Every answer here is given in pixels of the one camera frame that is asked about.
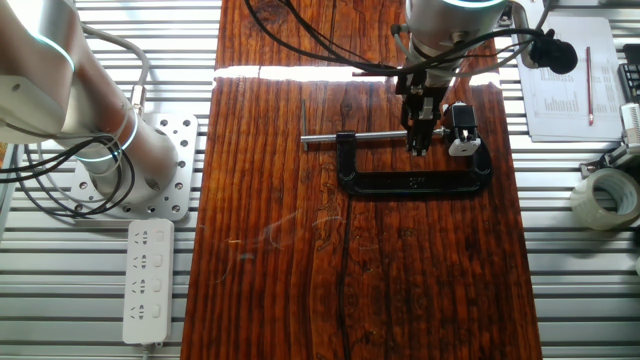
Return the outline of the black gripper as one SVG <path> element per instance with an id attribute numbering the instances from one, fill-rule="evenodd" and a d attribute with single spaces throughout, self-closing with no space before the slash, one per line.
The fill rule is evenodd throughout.
<path id="1" fill-rule="evenodd" d="M 405 96 L 402 103 L 402 127 L 406 130 L 406 143 L 409 152 L 425 155 L 428 151 L 435 127 L 433 98 L 442 100 L 448 89 L 448 85 L 428 85 L 426 71 L 403 74 L 397 77 L 395 94 Z M 418 147 L 414 134 L 413 98 L 409 95 L 425 97 L 418 118 Z"/>

